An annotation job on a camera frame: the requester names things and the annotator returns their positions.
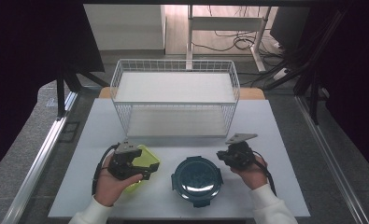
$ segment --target black fabric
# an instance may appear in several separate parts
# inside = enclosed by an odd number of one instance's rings
[[[72,67],[104,72],[82,4],[0,1],[0,160],[39,88]]]
[[[355,1],[321,61],[327,108],[369,161],[369,5]]]

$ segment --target white desk frame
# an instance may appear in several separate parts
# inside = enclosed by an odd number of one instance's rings
[[[257,31],[254,45],[250,48],[259,72],[265,72],[265,66],[260,57],[260,44],[263,39],[266,23],[272,7],[268,7],[262,18],[233,18],[233,17],[193,17],[192,5],[188,6],[188,42],[187,60],[192,60],[192,31]]]

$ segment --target white tabletop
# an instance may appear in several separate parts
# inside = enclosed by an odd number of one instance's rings
[[[268,161],[277,196],[296,217],[309,217],[303,194],[277,123],[267,100],[239,101],[228,137],[235,133],[256,133],[248,140],[253,150]],[[111,145],[124,139],[117,112],[109,99],[96,99],[64,181],[50,209],[49,217],[72,217],[91,200],[92,177],[96,164]],[[252,217],[248,188],[233,174],[216,152],[226,150],[223,138],[150,138],[133,139],[161,160],[158,172],[132,193],[124,193],[116,202],[112,217],[122,219],[220,219]],[[171,185],[171,174],[190,156],[202,156],[221,170],[224,184],[211,205],[194,208]]]

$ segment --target wire rack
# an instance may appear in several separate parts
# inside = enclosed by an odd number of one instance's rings
[[[239,88],[232,61],[119,60],[110,94],[127,136],[223,137]]]

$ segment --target gray floor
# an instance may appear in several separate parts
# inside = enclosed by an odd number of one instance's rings
[[[96,75],[109,82],[115,68],[115,62],[119,58],[184,59],[184,56],[166,56],[145,52],[140,54],[132,52],[104,54],[106,73]],[[195,59],[230,59],[235,62],[238,73],[257,72],[251,57],[203,55],[196,56]],[[93,82],[79,77],[85,86],[80,93],[83,97],[80,97],[76,103],[76,112],[71,115],[70,123],[66,125],[55,147],[56,150],[51,154],[50,162],[34,190],[20,223],[67,223],[67,220],[47,219],[46,216],[53,203],[54,195],[60,187],[64,171],[70,162],[81,129],[92,106],[92,101],[84,99],[94,98],[100,91],[100,87]],[[239,79],[241,83],[245,83],[255,77],[257,76],[240,75]],[[294,100],[292,86],[295,81],[294,79],[271,91],[266,91],[265,96],[272,106],[278,128],[312,216],[312,218],[299,217],[298,221],[299,223],[356,223],[319,152],[298,104]],[[263,83],[259,82],[255,86],[262,85]],[[54,83],[50,83],[39,91],[38,103],[33,114],[6,157],[1,161],[0,223],[47,136],[50,126],[56,118],[56,113],[56,87]],[[326,136],[326,140],[369,217],[369,165],[337,126],[322,101],[319,102],[318,115],[319,126]],[[125,223],[144,222],[125,221]]]

